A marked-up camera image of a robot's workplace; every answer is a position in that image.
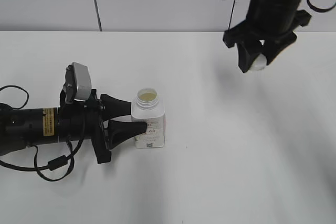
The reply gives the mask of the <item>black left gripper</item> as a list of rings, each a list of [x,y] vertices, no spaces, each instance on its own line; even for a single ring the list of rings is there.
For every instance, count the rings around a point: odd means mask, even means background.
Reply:
[[[146,122],[111,120],[130,114],[131,102],[129,101],[119,100],[107,94],[102,94],[99,100],[97,91],[92,89],[88,100],[73,100],[71,103],[67,103],[66,93],[62,90],[60,93],[60,108],[58,109],[59,139],[69,142],[78,141],[77,146],[70,152],[70,157],[74,157],[84,140],[89,139],[92,142],[97,163],[108,163],[111,161],[110,150],[147,131],[148,125]],[[106,128],[107,143],[103,120],[109,120]]]

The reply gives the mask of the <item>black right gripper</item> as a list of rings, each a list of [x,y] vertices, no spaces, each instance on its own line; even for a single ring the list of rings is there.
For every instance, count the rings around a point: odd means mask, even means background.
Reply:
[[[238,66],[243,73],[246,73],[262,53],[262,43],[260,40],[265,40],[264,56],[267,59],[267,65],[270,65],[284,49],[296,42],[297,35],[293,31],[298,26],[307,26],[311,17],[305,10],[296,11],[289,28],[281,33],[277,31],[265,31],[244,20],[232,29],[224,32],[223,42],[228,48],[232,48],[234,44],[237,44]]]

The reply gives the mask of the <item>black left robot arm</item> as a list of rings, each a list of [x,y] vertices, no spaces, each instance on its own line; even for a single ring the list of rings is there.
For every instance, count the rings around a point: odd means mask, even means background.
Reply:
[[[91,140],[99,164],[111,161],[111,151],[124,141],[146,132],[146,122],[120,122],[116,118],[131,114],[131,103],[95,89],[86,101],[65,102],[60,95],[58,108],[2,109],[1,155],[31,145]]]

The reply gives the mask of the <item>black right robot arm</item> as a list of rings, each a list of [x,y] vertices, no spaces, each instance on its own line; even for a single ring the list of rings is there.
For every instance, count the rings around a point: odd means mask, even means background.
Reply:
[[[293,44],[298,26],[308,25],[311,15],[298,10],[301,0],[250,0],[245,20],[224,32],[223,42],[238,49],[238,66],[249,71],[259,56],[269,65]]]

